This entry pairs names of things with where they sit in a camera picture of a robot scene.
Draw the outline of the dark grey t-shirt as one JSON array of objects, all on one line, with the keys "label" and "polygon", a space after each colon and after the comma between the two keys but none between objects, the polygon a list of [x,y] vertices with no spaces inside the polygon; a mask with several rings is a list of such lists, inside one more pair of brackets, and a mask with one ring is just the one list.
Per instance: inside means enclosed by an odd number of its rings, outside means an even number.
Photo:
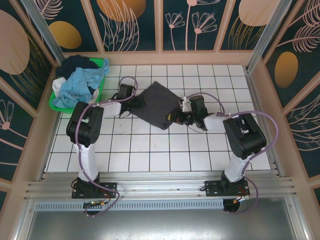
[{"label": "dark grey t-shirt", "polygon": [[154,127],[161,130],[168,129],[172,122],[167,117],[180,107],[179,100],[181,97],[156,81],[138,97],[145,100],[145,105],[133,109],[131,113]]}]

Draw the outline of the green plastic basket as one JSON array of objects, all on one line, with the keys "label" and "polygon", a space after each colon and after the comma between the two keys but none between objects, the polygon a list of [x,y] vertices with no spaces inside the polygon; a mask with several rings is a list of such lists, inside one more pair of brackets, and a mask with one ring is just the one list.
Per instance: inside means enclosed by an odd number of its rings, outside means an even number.
[{"label": "green plastic basket", "polygon": [[[90,58],[89,60],[94,62],[98,67],[102,67],[104,62],[105,62],[103,58]],[[101,80],[99,89],[98,89],[98,95],[97,95],[97,97],[95,99],[96,102],[99,102],[101,100],[101,95],[102,95],[105,79],[106,79],[106,76],[104,75],[103,79]],[[59,108],[59,107],[53,106],[52,105],[52,101],[55,98],[56,98],[56,95],[55,95],[54,91],[52,91],[52,93],[50,95],[50,98],[49,98],[49,101],[48,101],[48,105],[53,111],[63,112],[63,113],[66,113],[66,114],[72,114],[73,113],[74,108]]]}]

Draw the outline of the navy blue t-shirt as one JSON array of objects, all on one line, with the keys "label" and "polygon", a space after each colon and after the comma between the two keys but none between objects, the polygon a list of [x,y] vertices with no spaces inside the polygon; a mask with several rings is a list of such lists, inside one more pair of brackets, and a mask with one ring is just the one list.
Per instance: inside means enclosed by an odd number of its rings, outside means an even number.
[{"label": "navy blue t-shirt", "polygon": [[93,92],[92,89],[101,85],[103,79],[100,67],[90,61],[90,58],[81,55],[74,55],[65,59],[61,66],[55,70],[55,73],[57,79],[64,77],[66,80],[70,78],[86,80],[91,93]]}]

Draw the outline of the grey metal shelf plate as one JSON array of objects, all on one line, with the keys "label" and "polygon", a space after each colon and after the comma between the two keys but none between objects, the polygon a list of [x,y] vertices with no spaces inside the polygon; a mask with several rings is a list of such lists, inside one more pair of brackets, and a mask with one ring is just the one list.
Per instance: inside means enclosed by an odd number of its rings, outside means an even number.
[{"label": "grey metal shelf plate", "polygon": [[37,212],[27,240],[296,240],[286,214],[275,213],[111,211],[93,219],[81,212]]}]

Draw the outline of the aluminium side rail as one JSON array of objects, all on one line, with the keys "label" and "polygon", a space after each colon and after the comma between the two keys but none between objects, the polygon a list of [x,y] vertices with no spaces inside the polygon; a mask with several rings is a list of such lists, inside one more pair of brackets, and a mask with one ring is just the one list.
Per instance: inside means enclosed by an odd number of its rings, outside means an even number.
[{"label": "aluminium side rail", "polygon": [[[254,109],[258,112],[263,112],[267,114],[267,111],[263,108],[262,98],[259,94],[259,90],[257,88],[257,85],[255,83],[256,77],[252,73],[249,73],[246,69],[244,71],[246,82],[248,84],[248,88],[250,91],[250,96],[252,98]],[[276,128],[273,124],[273,122],[266,116],[258,114],[257,115],[257,121],[259,123],[259,126],[261,127],[266,140],[267,140],[267,146],[271,144],[271,142],[275,139],[276,136]],[[269,147],[265,152],[268,164],[270,166],[270,172],[273,174],[276,174],[279,177],[283,176],[283,171],[281,168],[281,165],[279,163],[279,156],[276,151],[276,145]]]}]

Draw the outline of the aluminium mounting rail frame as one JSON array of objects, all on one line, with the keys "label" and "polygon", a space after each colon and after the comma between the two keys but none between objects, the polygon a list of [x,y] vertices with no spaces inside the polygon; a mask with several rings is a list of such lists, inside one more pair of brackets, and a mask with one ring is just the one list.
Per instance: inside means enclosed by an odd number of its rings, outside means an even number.
[{"label": "aluminium mounting rail frame", "polygon": [[[221,171],[163,171],[163,172],[104,172],[102,182],[115,182],[120,198],[129,200],[179,200],[204,199],[199,189],[205,181],[221,178]],[[248,171],[246,174],[256,184],[261,198],[295,195],[297,190],[290,177],[280,177],[277,171]],[[75,173],[45,173],[40,181],[28,183],[25,200],[69,201],[71,182]]]}]

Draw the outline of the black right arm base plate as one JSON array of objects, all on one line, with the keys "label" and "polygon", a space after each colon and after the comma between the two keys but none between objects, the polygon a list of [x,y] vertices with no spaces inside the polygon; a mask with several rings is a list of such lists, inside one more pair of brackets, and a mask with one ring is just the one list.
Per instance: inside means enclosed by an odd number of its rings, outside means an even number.
[{"label": "black right arm base plate", "polygon": [[223,180],[208,180],[204,182],[203,189],[207,197],[240,197],[249,196],[248,182],[244,179],[237,182]]}]

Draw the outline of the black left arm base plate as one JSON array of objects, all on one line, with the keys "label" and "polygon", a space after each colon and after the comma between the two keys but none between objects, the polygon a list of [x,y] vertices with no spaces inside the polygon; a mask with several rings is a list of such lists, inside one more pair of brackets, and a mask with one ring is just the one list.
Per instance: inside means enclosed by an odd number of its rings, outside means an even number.
[{"label": "black left arm base plate", "polygon": [[[111,190],[117,189],[117,184],[115,182],[101,182],[100,183],[104,188],[108,188]],[[72,199],[105,199],[108,196],[111,199],[116,197],[116,194],[110,190],[106,191],[105,189],[101,189],[100,187],[95,186],[90,182],[84,183],[74,183],[72,186]]]}]

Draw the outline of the aluminium corner post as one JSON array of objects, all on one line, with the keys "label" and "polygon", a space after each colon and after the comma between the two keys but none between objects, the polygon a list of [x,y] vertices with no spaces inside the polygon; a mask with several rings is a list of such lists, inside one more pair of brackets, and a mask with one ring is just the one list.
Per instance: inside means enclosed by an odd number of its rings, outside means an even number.
[{"label": "aluminium corner post", "polygon": [[62,0],[20,0],[41,36],[61,65],[65,56],[46,20],[54,20],[63,9]]},{"label": "aluminium corner post", "polygon": [[264,53],[265,49],[267,48],[269,42],[271,41],[272,37],[274,36],[275,32],[277,31],[279,25],[281,24],[284,16],[288,12],[292,0],[279,0],[278,4],[276,5],[275,10],[273,11],[270,20],[266,24],[255,48],[253,49],[252,55],[246,64],[246,73],[249,75],[258,64],[262,54]]}]

